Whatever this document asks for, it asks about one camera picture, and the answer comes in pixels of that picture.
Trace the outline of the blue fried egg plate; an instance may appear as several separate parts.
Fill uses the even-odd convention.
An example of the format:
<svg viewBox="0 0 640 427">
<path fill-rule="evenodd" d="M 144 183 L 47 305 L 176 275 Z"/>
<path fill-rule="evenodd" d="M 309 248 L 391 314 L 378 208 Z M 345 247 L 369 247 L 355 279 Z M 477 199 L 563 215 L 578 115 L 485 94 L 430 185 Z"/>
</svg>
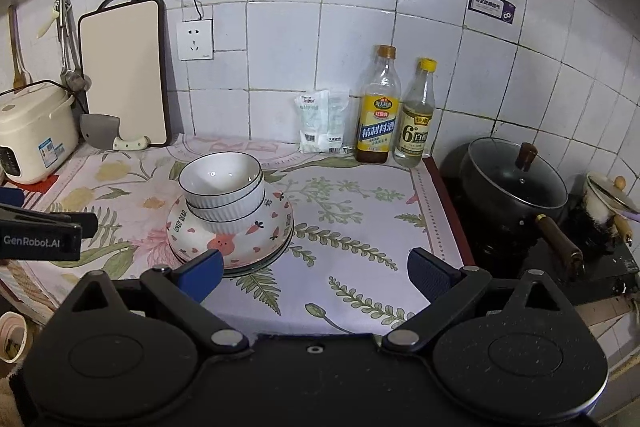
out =
<svg viewBox="0 0 640 427">
<path fill-rule="evenodd" d="M 273 262 L 276 262 L 285 253 L 288 246 L 290 246 L 292 236 L 293 233 L 288 234 L 282 245 L 264 259 L 251 263 L 250 265 L 247 265 L 247 267 L 225 269 L 222 277 L 224 279 L 235 279 L 235 277 L 244 277 L 244 275 L 252 274 L 259 270 L 268 268 L 269 265 L 272 265 Z"/>
</svg>

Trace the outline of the white ribbed bowl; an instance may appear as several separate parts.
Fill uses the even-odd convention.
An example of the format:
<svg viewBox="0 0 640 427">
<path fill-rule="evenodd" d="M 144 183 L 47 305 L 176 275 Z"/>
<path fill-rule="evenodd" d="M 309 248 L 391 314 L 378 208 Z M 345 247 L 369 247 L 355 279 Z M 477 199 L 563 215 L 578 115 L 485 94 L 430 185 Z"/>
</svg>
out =
<svg viewBox="0 0 640 427">
<path fill-rule="evenodd" d="M 243 152 L 217 152 L 194 159 L 178 182 L 186 200 L 196 208 L 217 208 L 250 194 L 262 184 L 262 165 Z"/>
<path fill-rule="evenodd" d="M 188 208 L 196 217 L 212 222 L 231 222 L 244 219 L 257 210 L 265 198 L 265 182 L 260 181 L 241 197 L 216 205 L 204 202 L 186 201 Z"/>
<path fill-rule="evenodd" d="M 255 221 L 262 220 L 262 208 L 258 208 L 249 215 L 242 217 L 240 219 L 224 221 L 224 222 L 215 222 L 209 221 L 205 219 L 198 218 L 198 222 L 201 223 L 201 226 L 212 233 L 220 233 L 220 234 L 240 234 L 246 232 L 252 225 L 254 225 Z"/>
</svg>

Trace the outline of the pink rabbit carrot plate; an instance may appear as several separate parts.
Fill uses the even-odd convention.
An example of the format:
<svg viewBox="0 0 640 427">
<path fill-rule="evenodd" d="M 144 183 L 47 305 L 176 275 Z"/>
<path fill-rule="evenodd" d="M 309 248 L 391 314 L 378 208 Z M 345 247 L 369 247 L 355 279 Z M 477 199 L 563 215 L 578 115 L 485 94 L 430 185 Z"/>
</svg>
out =
<svg viewBox="0 0 640 427">
<path fill-rule="evenodd" d="M 219 251 L 226 271 L 238 272 L 280 253 L 293 234 L 293 205 L 270 184 L 262 205 L 239 223 L 213 225 L 196 217 L 184 198 L 179 198 L 166 223 L 168 244 L 175 256 L 188 262 L 205 253 Z"/>
</svg>

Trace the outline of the striped cloth mat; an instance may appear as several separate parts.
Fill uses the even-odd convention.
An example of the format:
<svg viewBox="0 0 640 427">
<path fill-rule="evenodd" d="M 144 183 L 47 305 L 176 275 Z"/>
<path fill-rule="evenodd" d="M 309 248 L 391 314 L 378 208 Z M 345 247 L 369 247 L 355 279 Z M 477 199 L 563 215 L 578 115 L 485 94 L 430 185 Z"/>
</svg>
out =
<svg viewBox="0 0 640 427">
<path fill-rule="evenodd" d="M 24 197 L 26 209 L 49 210 L 56 205 L 62 188 L 55 187 L 56 174 L 34 185 L 16 185 L 9 180 L 2 188 L 15 188 Z M 39 325 L 46 324 L 68 294 L 68 284 L 47 262 L 8 261 L 1 265 L 1 296 L 18 312 Z"/>
</svg>

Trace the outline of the paper cup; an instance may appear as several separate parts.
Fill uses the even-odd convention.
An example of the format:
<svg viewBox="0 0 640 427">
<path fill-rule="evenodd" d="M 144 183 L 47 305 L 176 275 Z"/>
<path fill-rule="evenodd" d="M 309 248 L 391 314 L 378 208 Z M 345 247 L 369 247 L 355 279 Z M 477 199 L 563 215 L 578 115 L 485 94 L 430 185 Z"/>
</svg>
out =
<svg viewBox="0 0 640 427">
<path fill-rule="evenodd" d="M 0 317 L 0 355 L 8 364 L 16 363 L 22 356 L 28 340 L 27 323 L 21 314 L 6 311 Z"/>
</svg>

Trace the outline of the white rice cooker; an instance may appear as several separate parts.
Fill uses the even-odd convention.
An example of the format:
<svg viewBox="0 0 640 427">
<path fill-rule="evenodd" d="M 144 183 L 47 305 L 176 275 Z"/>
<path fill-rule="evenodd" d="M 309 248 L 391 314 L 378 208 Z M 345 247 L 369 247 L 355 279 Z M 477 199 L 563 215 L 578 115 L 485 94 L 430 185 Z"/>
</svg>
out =
<svg viewBox="0 0 640 427">
<path fill-rule="evenodd" d="M 47 179 L 76 150 L 74 99 L 52 83 L 1 97 L 1 168 L 18 184 Z"/>
</svg>

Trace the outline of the floral tablecloth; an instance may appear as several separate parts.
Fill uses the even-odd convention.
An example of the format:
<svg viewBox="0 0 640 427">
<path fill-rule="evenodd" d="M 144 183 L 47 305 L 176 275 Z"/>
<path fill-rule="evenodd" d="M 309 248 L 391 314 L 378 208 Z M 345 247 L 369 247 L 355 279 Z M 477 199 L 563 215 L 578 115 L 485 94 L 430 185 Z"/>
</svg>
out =
<svg viewBox="0 0 640 427">
<path fill-rule="evenodd" d="M 166 223 L 182 198 L 181 170 L 201 156 L 236 150 L 262 163 L 265 180 L 293 205 L 290 246 L 268 268 L 223 280 L 204 306 L 247 332 L 385 334 L 425 298 L 407 259 L 422 247 L 453 267 L 470 262 L 454 238 L 431 165 L 361 164 L 350 155 L 303 155 L 291 145 L 180 136 L 168 147 L 106 153 L 81 147 L 56 174 L 56 205 L 91 211 L 99 230 L 76 262 L 49 263 L 68 292 L 88 271 L 134 279 L 176 267 Z"/>
</svg>

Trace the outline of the black wok with glass lid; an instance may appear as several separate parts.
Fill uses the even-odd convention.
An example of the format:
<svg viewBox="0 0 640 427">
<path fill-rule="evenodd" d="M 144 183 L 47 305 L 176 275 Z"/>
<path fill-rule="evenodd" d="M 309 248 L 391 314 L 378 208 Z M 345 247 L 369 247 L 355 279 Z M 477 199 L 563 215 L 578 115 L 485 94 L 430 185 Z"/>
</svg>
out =
<svg viewBox="0 0 640 427">
<path fill-rule="evenodd" d="M 584 254 L 558 225 L 566 184 L 534 144 L 478 138 L 449 152 L 440 174 L 477 265 L 505 279 L 529 269 L 561 281 L 584 274 Z"/>
</svg>

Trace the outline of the wooden spatula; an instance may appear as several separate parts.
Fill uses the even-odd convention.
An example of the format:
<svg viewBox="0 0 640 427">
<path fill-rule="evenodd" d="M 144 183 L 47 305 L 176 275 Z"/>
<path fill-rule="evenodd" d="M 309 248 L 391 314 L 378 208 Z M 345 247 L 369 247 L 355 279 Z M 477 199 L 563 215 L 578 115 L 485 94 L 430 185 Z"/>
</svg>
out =
<svg viewBox="0 0 640 427">
<path fill-rule="evenodd" d="M 32 83 L 32 76 L 24 64 L 24 58 L 20 43 L 20 33 L 18 32 L 17 10 L 14 4 L 8 6 L 8 25 L 11 47 L 11 56 L 14 69 L 13 89 L 21 91 Z"/>
</svg>

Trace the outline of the hanging metal ladles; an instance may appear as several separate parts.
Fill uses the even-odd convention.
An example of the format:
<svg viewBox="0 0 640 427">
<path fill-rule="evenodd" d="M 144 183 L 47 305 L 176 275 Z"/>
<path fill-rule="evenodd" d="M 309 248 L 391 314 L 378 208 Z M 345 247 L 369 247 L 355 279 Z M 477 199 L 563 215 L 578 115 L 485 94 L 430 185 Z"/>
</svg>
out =
<svg viewBox="0 0 640 427">
<path fill-rule="evenodd" d="M 74 36 L 73 7 L 70 0 L 55 0 L 54 23 L 61 55 L 62 85 L 73 94 L 85 92 L 90 83 L 82 73 L 79 48 Z"/>
</svg>

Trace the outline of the white vinegar bottle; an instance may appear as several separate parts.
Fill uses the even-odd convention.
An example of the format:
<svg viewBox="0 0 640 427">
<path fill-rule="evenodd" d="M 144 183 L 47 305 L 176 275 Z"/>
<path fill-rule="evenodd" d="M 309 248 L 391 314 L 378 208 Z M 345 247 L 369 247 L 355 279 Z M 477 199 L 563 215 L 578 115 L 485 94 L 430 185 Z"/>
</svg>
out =
<svg viewBox="0 0 640 427">
<path fill-rule="evenodd" d="M 397 119 L 393 156 L 397 164 L 414 168 L 422 161 L 428 129 L 435 112 L 434 77 L 437 62 L 421 57 Z"/>
</svg>

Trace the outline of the cream cutting board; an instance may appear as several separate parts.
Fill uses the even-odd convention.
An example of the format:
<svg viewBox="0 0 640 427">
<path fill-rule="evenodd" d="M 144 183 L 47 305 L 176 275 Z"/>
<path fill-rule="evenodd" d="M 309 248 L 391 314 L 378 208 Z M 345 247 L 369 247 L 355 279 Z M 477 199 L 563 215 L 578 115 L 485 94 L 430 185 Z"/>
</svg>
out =
<svg viewBox="0 0 640 427">
<path fill-rule="evenodd" d="M 171 140 L 163 0 L 103 0 L 77 22 L 88 111 L 119 119 L 124 140 Z"/>
</svg>

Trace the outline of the white salt bag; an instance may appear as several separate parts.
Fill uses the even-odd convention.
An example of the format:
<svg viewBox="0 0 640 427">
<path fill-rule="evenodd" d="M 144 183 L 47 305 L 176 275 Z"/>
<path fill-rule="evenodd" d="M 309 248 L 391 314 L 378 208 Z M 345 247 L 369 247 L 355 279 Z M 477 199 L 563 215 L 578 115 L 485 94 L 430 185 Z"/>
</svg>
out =
<svg viewBox="0 0 640 427">
<path fill-rule="evenodd" d="M 343 148 L 349 93 L 319 90 L 294 98 L 299 119 L 299 150 L 305 154 L 337 153 Z"/>
</svg>

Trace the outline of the white wall socket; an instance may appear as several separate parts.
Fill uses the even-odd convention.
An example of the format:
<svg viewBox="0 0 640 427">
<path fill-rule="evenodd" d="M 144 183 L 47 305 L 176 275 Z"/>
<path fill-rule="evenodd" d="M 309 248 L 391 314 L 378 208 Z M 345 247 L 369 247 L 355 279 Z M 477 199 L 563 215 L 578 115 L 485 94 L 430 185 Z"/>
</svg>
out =
<svg viewBox="0 0 640 427">
<path fill-rule="evenodd" d="M 188 20 L 178 23 L 177 41 L 181 61 L 213 60 L 213 21 Z"/>
</svg>

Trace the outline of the wall sticker label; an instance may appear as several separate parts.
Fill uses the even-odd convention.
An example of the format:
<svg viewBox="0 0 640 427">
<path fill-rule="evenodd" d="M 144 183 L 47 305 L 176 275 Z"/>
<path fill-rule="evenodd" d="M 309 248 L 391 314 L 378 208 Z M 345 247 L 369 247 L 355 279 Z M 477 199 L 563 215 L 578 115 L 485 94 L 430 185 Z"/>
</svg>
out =
<svg viewBox="0 0 640 427">
<path fill-rule="evenodd" d="M 469 0 L 468 10 L 512 24 L 516 7 L 506 0 Z"/>
</svg>

